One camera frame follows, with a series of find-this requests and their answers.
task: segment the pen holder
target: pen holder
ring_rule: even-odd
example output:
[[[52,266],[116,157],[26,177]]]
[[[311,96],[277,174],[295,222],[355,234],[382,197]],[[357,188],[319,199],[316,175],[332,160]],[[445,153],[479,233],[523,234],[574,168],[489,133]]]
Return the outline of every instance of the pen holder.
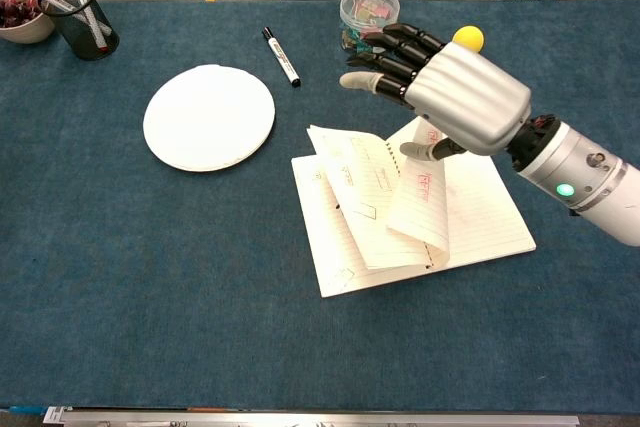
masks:
[[[77,57],[98,60],[116,50],[120,39],[96,0],[62,1],[73,9],[61,9],[46,1],[40,2],[40,8],[53,21]]]

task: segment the black marker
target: black marker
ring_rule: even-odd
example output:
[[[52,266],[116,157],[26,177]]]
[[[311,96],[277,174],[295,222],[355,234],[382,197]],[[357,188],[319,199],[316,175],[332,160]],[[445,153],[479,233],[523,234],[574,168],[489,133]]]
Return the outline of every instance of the black marker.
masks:
[[[285,55],[284,50],[282,50],[282,47],[280,47],[280,44],[273,36],[273,32],[271,32],[271,29],[269,27],[265,27],[264,29],[262,29],[262,35],[264,35],[264,38],[269,44],[269,47],[271,47],[273,55],[275,55],[276,59],[278,59],[278,62],[280,62],[280,67],[282,67],[284,73],[287,74],[291,85],[294,87],[300,87],[300,77],[298,77],[298,74],[293,68],[293,65],[291,65],[291,62],[289,62],[289,59]]]

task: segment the silver robotic hand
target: silver robotic hand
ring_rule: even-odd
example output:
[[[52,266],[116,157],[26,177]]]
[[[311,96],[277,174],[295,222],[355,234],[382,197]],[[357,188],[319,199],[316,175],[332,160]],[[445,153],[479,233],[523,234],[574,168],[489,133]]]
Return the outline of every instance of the silver robotic hand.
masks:
[[[359,53],[348,61],[381,72],[351,72],[349,89],[405,105],[448,137],[407,143],[410,157],[437,161],[470,151],[506,151],[514,169],[620,242],[640,246],[640,171],[553,115],[529,119],[531,91],[502,69],[453,42],[406,24],[365,39],[397,56]]]

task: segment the notebook page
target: notebook page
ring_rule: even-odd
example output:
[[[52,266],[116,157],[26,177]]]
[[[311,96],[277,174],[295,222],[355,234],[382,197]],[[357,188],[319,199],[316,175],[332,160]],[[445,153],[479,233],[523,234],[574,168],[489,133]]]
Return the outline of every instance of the notebook page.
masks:
[[[400,153],[400,145],[433,144],[440,139],[438,129],[417,117],[387,141],[401,172],[387,226],[428,244],[436,268],[444,266],[449,258],[445,166],[443,162],[407,158]]]
[[[340,208],[370,269],[431,265],[425,245],[386,226],[398,170],[372,134],[308,129]]]
[[[490,157],[467,152],[444,162],[450,251],[446,268],[535,250]]]
[[[420,266],[367,269],[316,155],[291,159],[322,297],[430,273]]]

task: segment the paper plate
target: paper plate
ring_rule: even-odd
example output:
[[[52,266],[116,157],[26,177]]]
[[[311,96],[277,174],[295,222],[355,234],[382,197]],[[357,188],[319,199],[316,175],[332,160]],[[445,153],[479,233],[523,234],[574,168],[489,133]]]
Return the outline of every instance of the paper plate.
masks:
[[[259,79],[240,69],[201,65],[156,92],[143,130],[151,152],[166,164],[208,172],[253,154],[274,118],[273,98]]]

